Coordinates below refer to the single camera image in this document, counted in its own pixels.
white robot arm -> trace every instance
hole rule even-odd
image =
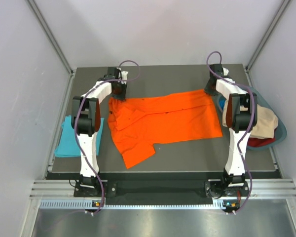
[[[122,71],[121,76],[122,80],[124,80],[121,83],[126,84],[127,80],[127,71]],[[101,81],[96,82],[93,88],[98,86],[101,83]],[[99,86],[94,92],[90,93],[87,98],[96,98],[99,101],[99,104],[108,96],[112,94],[112,84],[111,83],[104,83],[101,86]],[[85,151],[85,154],[87,156],[87,159],[89,163],[92,165],[94,170],[99,173],[99,166],[97,163],[97,151],[96,151],[96,138],[97,138],[98,131],[95,131],[92,136],[90,137],[88,134],[79,134],[78,140],[82,147],[82,149]],[[84,177],[92,177],[94,176],[94,172],[90,169],[88,164],[86,163],[83,154],[81,153],[81,170],[80,174]]]
[[[120,68],[108,68],[108,74],[97,81],[94,87],[90,89],[92,90],[96,87],[96,90],[87,95],[82,111],[87,111],[88,114],[81,114],[78,120],[77,137],[79,144],[85,152],[86,159],[97,173],[99,173],[99,166],[96,155],[96,139],[101,125],[100,104],[108,95],[111,94],[113,94],[113,97],[117,99],[125,99],[127,74],[127,71],[121,71]],[[120,79],[120,82],[103,83],[104,80],[109,79]],[[86,94],[87,93],[74,97],[73,99],[72,127],[74,127],[75,118],[81,101]],[[94,182],[96,182],[95,174],[87,164],[82,152],[80,176],[81,186],[94,186]]]
[[[228,161],[223,176],[220,181],[205,182],[207,194],[216,198],[235,196],[238,192],[240,192],[240,195],[247,195],[248,184],[245,181],[246,170],[242,157],[245,157],[251,130],[257,123],[257,104],[255,103],[257,95],[253,93],[254,101],[251,101],[249,94],[235,85],[235,82],[228,77],[228,70],[223,68],[221,64],[212,64],[209,67],[211,71],[220,76],[220,79],[210,72],[210,79],[205,87],[205,92],[212,96],[217,95],[219,92],[228,100],[225,119],[230,132],[230,144]],[[248,109],[241,111],[241,106]],[[248,128],[252,117],[252,106],[254,106],[255,111],[254,120],[252,127]],[[241,141],[241,151],[238,149],[239,141]],[[240,207],[239,202],[234,202],[232,205],[234,206],[226,205],[228,207],[226,212],[234,211]]]
[[[247,92],[240,89],[239,87],[237,87],[236,85],[232,85],[232,83],[234,83],[234,81],[230,78],[225,78],[226,80],[228,80],[230,83],[218,79],[217,80],[217,84],[216,84],[216,91],[218,91],[219,93],[221,93],[224,98],[226,98],[227,100],[229,100],[229,95],[230,94],[238,94],[238,95],[246,95]],[[226,163],[225,166],[225,170],[227,172],[228,175],[234,175],[234,176],[241,176],[243,174],[245,174],[245,168],[244,168],[244,164],[242,162],[241,159],[241,154],[238,150],[237,144],[240,141],[240,139],[242,138],[242,136],[245,133],[245,130],[242,131],[238,131],[236,132],[233,128],[229,128],[229,132],[230,132],[230,144],[229,144],[229,155],[228,155],[228,161]],[[242,140],[242,142],[240,143],[240,149],[242,151],[242,155],[243,157],[245,157],[246,155],[246,148],[247,148],[247,143],[248,143],[248,139],[250,137],[251,132],[248,132],[247,135],[245,136],[245,138]],[[228,186],[243,186],[243,183],[232,183],[232,184],[228,184]]]

folded blue cloth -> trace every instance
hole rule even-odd
[[[101,126],[96,138],[97,156],[99,155],[100,141],[103,130],[104,118],[101,118]],[[61,134],[59,146],[55,150],[55,157],[79,157],[80,149],[74,139],[74,129],[71,127],[71,116],[67,116],[61,125],[63,132]]]
[[[225,101],[226,99],[224,97],[222,97],[220,100],[219,100],[219,106],[221,107],[221,109],[223,110],[223,108],[225,107]]]

orange shirt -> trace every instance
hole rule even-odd
[[[154,155],[153,144],[222,137],[211,96],[204,90],[109,101],[109,128],[127,168]]]

white wall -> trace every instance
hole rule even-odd
[[[296,185],[296,0],[288,7],[251,75],[254,86],[287,128],[287,139],[275,149],[282,171]]]
[[[281,0],[36,0],[72,67],[247,64]]]
[[[0,1],[0,237],[21,229],[68,78],[26,2]]]

blue basket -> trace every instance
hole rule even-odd
[[[252,92],[254,92],[255,94],[257,94],[257,99],[258,99],[258,104],[262,107],[266,107],[266,108],[269,108],[273,111],[273,109],[271,108],[271,106],[266,102],[266,100],[260,95],[260,93],[258,93],[257,90],[255,90],[254,88],[250,87],[250,89],[252,90]],[[224,103],[225,103],[225,98],[219,94],[218,97],[217,97],[217,101],[216,101],[216,104],[220,110],[220,112],[222,113],[222,109],[223,109],[223,106],[224,106]],[[262,151],[262,150],[266,150],[276,144],[279,144],[281,143],[287,136],[287,131],[286,131],[286,128],[283,124],[283,122],[280,120],[280,118],[278,117],[278,126],[277,126],[277,129],[274,133],[274,137],[275,137],[275,141],[271,144],[268,144],[266,146],[262,146],[262,147],[250,147],[250,146],[247,146],[247,149],[248,150],[253,150],[253,151]]]

